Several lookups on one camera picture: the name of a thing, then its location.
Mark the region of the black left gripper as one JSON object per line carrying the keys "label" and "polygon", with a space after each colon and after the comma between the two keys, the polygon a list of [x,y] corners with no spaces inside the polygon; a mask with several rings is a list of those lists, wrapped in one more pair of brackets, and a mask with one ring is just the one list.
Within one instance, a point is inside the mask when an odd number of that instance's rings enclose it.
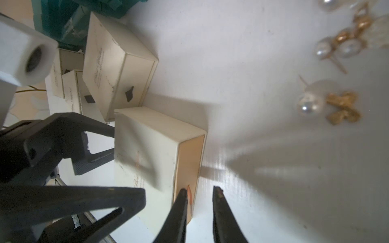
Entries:
{"label": "black left gripper", "polygon": [[34,243],[39,226],[87,211],[113,211],[61,243],[98,243],[146,205],[143,188],[46,185],[59,162],[80,176],[114,160],[114,149],[91,153],[87,132],[114,137],[114,127],[78,113],[24,120],[1,131],[1,242]]}

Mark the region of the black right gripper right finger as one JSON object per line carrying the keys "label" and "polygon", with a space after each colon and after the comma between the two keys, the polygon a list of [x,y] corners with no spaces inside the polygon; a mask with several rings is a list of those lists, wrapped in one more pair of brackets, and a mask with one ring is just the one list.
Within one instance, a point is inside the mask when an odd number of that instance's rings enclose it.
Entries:
{"label": "black right gripper right finger", "polygon": [[213,237],[215,243],[248,243],[219,186],[213,187]]}

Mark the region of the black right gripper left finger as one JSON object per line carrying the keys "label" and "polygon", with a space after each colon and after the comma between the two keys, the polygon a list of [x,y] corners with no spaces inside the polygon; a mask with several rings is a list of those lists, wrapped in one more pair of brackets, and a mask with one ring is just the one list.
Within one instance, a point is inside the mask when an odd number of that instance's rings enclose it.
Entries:
{"label": "black right gripper left finger", "polygon": [[188,193],[181,189],[154,243],[185,243]]}

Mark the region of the large cream jewelry box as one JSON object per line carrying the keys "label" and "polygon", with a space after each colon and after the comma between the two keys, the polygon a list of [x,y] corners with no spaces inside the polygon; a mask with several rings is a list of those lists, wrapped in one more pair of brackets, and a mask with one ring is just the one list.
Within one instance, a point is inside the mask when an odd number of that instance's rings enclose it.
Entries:
{"label": "large cream jewelry box", "polygon": [[147,107],[117,109],[114,121],[115,183],[145,189],[143,224],[156,236],[182,188],[191,220],[207,132]]}

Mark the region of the pearl gold cross earrings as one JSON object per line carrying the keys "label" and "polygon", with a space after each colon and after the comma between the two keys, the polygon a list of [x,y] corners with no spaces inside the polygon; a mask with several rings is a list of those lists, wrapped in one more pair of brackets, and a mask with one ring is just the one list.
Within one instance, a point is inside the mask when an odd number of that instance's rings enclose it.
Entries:
{"label": "pearl gold cross earrings", "polygon": [[356,123],[362,118],[361,113],[355,108],[359,96],[353,91],[339,93],[339,85],[332,80],[319,80],[308,83],[299,76],[299,85],[302,94],[296,102],[296,110],[303,116],[318,116],[327,106],[335,108],[335,111],[326,115],[326,119],[334,126],[343,121]]}

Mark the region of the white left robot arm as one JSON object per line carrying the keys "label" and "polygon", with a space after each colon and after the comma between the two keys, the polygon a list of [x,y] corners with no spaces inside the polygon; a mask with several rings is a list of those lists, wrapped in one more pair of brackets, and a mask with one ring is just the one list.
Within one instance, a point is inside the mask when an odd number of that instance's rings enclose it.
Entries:
{"label": "white left robot arm", "polygon": [[[49,74],[57,47],[55,40],[1,16],[2,118],[17,87]],[[145,207],[144,189],[46,185],[62,159],[88,170],[113,159],[112,149],[89,152],[87,132],[114,137],[114,127],[73,112],[20,121],[1,131],[1,242],[36,243],[51,220],[111,208],[97,222],[59,239],[98,243]]]}

